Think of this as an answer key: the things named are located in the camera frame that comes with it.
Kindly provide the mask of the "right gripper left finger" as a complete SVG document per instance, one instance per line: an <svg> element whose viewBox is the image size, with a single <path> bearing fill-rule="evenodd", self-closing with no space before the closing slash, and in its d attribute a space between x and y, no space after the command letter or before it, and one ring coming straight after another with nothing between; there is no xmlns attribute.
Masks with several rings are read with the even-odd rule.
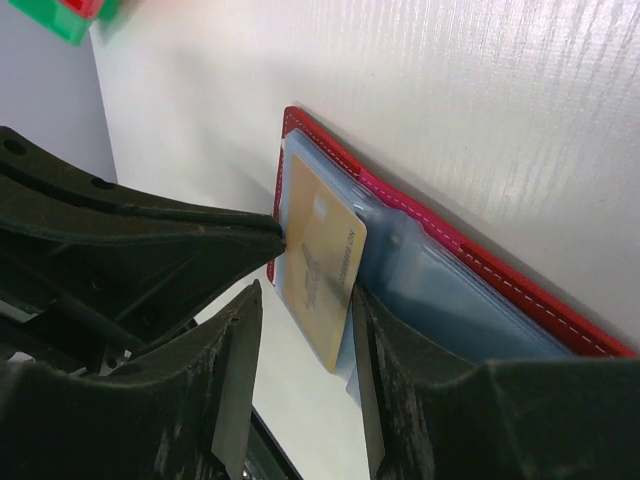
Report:
<svg viewBox="0 0 640 480"><path fill-rule="evenodd" d="M258 283L107 376L1 368L5 479L238 479L262 325Z"/></svg>

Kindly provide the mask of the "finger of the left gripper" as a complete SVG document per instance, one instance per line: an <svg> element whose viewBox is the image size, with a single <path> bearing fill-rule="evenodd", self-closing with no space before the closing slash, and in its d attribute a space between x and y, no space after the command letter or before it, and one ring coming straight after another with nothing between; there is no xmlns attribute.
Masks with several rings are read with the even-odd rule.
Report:
<svg viewBox="0 0 640 480"><path fill-rule="evenodd" d="M284 249L270 216L106 182L1 130L1 299L129 350L166 340Z"/></svg>

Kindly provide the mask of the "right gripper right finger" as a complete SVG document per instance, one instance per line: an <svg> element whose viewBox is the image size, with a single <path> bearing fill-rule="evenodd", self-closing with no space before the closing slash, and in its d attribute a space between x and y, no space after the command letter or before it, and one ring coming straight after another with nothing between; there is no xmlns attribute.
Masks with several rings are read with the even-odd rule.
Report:
<svg viewBox="0 0 640 480"><path fill-rule="evenodd" d="M635 479L635 358L469 363L356 288L353 322L374 479Z"/></svg>

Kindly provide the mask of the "red leather card holder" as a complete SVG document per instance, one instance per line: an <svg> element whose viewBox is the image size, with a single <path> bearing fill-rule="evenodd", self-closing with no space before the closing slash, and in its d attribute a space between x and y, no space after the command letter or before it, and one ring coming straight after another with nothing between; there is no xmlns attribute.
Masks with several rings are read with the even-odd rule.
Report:
<svg viewBox="0 0 640 480"><path fill-rule="evenodd" d="M294 154L301 155L366 226L354 286L364 286L402 322L440 346L474 363L632 355L623 342L465 237L432 209L385 183L296 106L284 111L276 182L274 214L284 237L282 213L287 209ZM285 252L267 270L282 300ZM360 399L351 298L331 373L344 380L352 399Z"/></svg>

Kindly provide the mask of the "gold VIP card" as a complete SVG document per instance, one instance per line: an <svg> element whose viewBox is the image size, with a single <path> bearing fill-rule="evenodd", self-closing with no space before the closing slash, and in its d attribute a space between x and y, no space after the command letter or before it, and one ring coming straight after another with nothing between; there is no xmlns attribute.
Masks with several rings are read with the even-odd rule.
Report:
<svg viewBox="0 0 640 480"><path fill-rule="evenodd" d="M282 298L323 366L334 372L367 229L299 154L291 156Z"/></svg>

